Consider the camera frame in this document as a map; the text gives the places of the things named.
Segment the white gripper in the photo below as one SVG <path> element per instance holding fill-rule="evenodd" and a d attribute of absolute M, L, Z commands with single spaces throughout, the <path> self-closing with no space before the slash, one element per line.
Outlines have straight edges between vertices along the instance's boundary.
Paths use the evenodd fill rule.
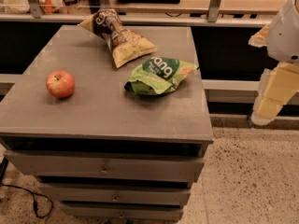
<path fill-rule="evenodd" d="M 270 25 L 266 24 L 252 35 L 249 44 L 267 46 L 268 55 L 279 61 L 273 70 L 265 69 L 261 75 L 258 96 L 250 119 L 264 126 L 275 119 L 282 107 L 299 90 L 299 0 L 288 0 Z"/>

